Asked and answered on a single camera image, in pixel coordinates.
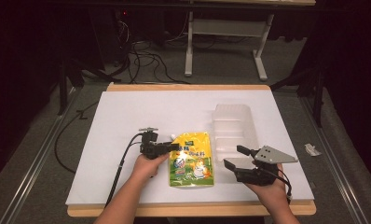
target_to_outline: wire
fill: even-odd
[[[183,81],[183,80],[177,80],[177,79],[174,79],[174,78],[170,77],[169,74],[168,74],[168,68],[167,68],[166,64],[163,62],[162,58],[158,54],[150,53],[150,52],[145,51],[145,50],[136,50],[136,44],[133,44],[132,51],[130,51],[130,54],[133,54],[133,55],[136,56],[136,59],[133,61],[133,63],[137,66],[137,71],[136,71],[135,75],[132,75],[131,70],[128,69],[129,73],[130,73],[130,78],[131,78],[130,84],[136,83],[136,78],[139,74],[140,67],[152,65],[152,64],[155,64],[155,63],[157,63],[157,64],[154,67],[153,75],[159,82],[161,82],[161,83],[190,84],[189,82],[186,82],[186,81]],[[151,61],[149,61],[146,64],[142,64],[142,59],[145,59],[145,58],[147,58]],[[160,78],[157,77],[156,71],[157,71],[157,69],[160,65],[163,66],[165,77],[167,77],[169,79],[169,81],[164,81],[164,80],[161,80]]]
[[[113,198],[114,191],[116,190],[116,186],[117,186],[117,181],[119,179],[119,175],[121,174],[122,165],[125,162],[125,157],[127,156],[128,150],[130,149],[131,146],[133,146],[133,140],[135,140],[136,137],[141,136],[141,135],[143,135],[143,134],[142,133],[135,134],[132,137],[132,139],[130,140],[130,142],[128,143],[128,146],[125,149],[124,155],[122,155],[121,162],[119,163],[119,166],[118,166],[118,169],[117,169],[117,173],[116,173],[116,176],[115,176],[114,181],[113,181],[113,186],[112,186],[112,188],[110,190],[109,197],[107,198],[107,202],[106,202],[106,205],[104,207],[106,207],[111,202],[111,200]]]
[[[55,153],[55,159],[57,160],[57,162],[60,164],[61,167],[63,167],[65,170],[69,171],[70,173],[73,173],[75,174],[76,171],[69,168],[68,166],[66,166],[65,164],[63,164],[63,162],[61,161],[59,155],[58,155],[58,142],[61,138],[61,135],[63,134],[63,132],[66,130],[67,127],[69,127],[69,125],[75,121],[75,119],[77,119],[78,117],[81,117],[83,116],[84,112],[87,111],[88,109],[90,109],[91,107],[93,107],[94,105],[97,105],[99,103],[99,101],[93,103],[92,105],[89,105],[87,106],[85,109],[83,110],[77,110],[77,114],[69,121],[66,123],[66,125],[62,128],[62,130],[58,133],[58,136],[57,138],[55,139],[55,144],[54,144],[54,153]]]
[[[187,35],[182,35],[180,37],[177,37],[173,40],[170,40],[169,42],[165,42],[167,45],[174,46],[174,47],[183,47],[187,45]]]
[[[292,190],[292,187],[291,187],[290,180],[288,179],[287,175],[282,170],[280,170],[280,169],[277,169],[277,170],[279,172],[281,172],[286,179],[282,178],[281,176],[275,175],[271,171],[266,170],[264,168],[259,168],[259,170],[261,170],[262,172],[265,172],[266,174],[275,176],[277,179],[281,180],[281,182],[283,182],[284,184],[286,184],[288,186],[288,190],[287,190],[287,202],[290,203],[291,202],[291,190]]]
[[[185,14],[185,22],[183,24],[183,29],[182,31],[179,33],[179,35],[173,39],[169,39],[169,40],[165,40],[165,43],[169,43],[169,42],[172,42],[174,40],[177,40],[177,39],[181,39],[183,37],[185,37],[186,35],[184,35],[184,31],[186,29],[186,23],[188,22],[188,13]]]
[[[83,77],[86,77],[86,78],[89,78],[89,79],[92,79],[92,80],[101,78],[103,80],[110,81],[110,82],[120,82],[121,79],[114,78],[114,76],[123,73],[124,71],[126,71],[130,67],[130,64],[131,64],[131,61],[130,61],[130,58],[129,58],[129,52],[131,50],[131,42],[130,42],[131,32],[130,32],[130,28],[127,25],[127,23],[125,23],[124,21],[116,19],[116,23],[117,23],[116,39],[117,39],[117,42],[118,42],[118,45],[119,45],[119,47],[118,47],[118,52],[119,52],[118,65],[121,64],[121,67],[119,67],[116,71],[114,71],[111,74],[106,74],[104,71],[101,71],[99,69],[95,69],[91,66],[88,66],[87,64],[84,64],[77,59],[72,59],[75,65],[81,67],[83,70],[87,70],[87,71],[91,72],[94,75],[94,76],[90,76],[88,74],[81,73],[81,75]]]

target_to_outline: snack bag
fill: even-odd
[[[173,141],[178,151],[169,157],[171,187],[198,187],[214,185],[213,157],[207,133],[183,133]]]

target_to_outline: hand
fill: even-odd
[[[282,170],[282,165],[278,164],[278,168]],[[288,207],[285,185],[281,180],[276,179],[272,185],[268,186],[257,186],[247,183],[245,183],[245,185],[247,188],[254,191],[260,202],[271,214],[275,211]]]
[[[141,181],[143,185],[145,185],[151,176],[157,175],[159,165],[168,158],[169,153],[161,155],[153,160],[149,160],[143,154],[139,155],[133,166],[133,171],[130,178],[137,179]]]

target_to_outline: gray carpet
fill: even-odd
[[[210,46],[209,40],[203,40],[196,44],[198,48],[194,51],[194,73],[192,77],[188,78],[184,77],[186,47],[181,43],[167,44],[165,49],[143,43],[138,45],[137,49],[138,52],[145,50],[158,53],[168,68],[169,76],[189,83],[269,85],[290,74],[304,44],[304,41],[285,43],[282,39],[268,41],[263,53],[268,82],[262,83],[257,78],[251,58],[250,46],[255,45],[257,41],[247,39],[235,43],[233,38],[225,40],[208,49],[205,47]],[[131,72],[135,74],[137,70],[137,66],[133,63],[135,57],[131,57]],[[142,58],[142,67],[136,78],[137,83],[158,81],[153,72],[156,64],[149,62],[151,59]],[[110,64],[107,65],[108,72],[113,69],[115,68]],[[156,70],[156,76],[161,80],[168,80],[164,79],[162,64]],[[131,80],[127,74],[118,77],[121,77],[125,83]],[[101,92],[107,87],[107,83],[99,80],[86,79],[86,81],[86,86],[78,91],[62,126],[71,120],[76,114],[76,110],[84,109],[98,101]],[[338,163],[345,177],[349,180],[366,219],[371,223],[371,176],[366,171],[337,118],[329,96],[324,94],[323,128],[316,129],[309,118],[308,107],[305,106],[303,99],[296,96],[294,89],[295,87],[286,87],[274,92],[274,95],[297,156],[316,198],[317,213],[310,217],[299,217],[300,221],[302,223],[365,223],[354,218],[349,205],[344,200],[337,178],[330,168],[330,158],[324,151],[326,145],[319,136],[319,133],[323,132],[329,147],[335,151]],[[58,152],[62,162],[72,169],[77,167],[95,109],[96,106],[84,114],[88,119],[76,119],[72,122],[63,132],[59,141]],[[58,110],[59,94],[58,90],[55,90],[52,93],[50,104],[35,117],[18,150],[0,174],[0,218],[6,212],[22,179],[34,161],[35,155],[43,145],[45,137],[57,118]],[[304,149],[304,145],[307,143],[316,146],[323,152],[323,155],[311,157]],[[49,155],[38,178],[31,183],[33,184],[31,191],[26,192],[26,200],[19,213],[16,214],[15,223],[92,223],[94,218],[67,216],[67,207],[64,203],[74,175],[65,171],[57,163],[53,145],[54,143],[51,144]],[[271,223],[269,217],[266,217],[266,223]]]

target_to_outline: transparent plastic box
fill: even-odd
[[[257,149],[258,143],[252,111],[248,105],[217,105],[213,112],[215,157],[245,158],[237,145]]]

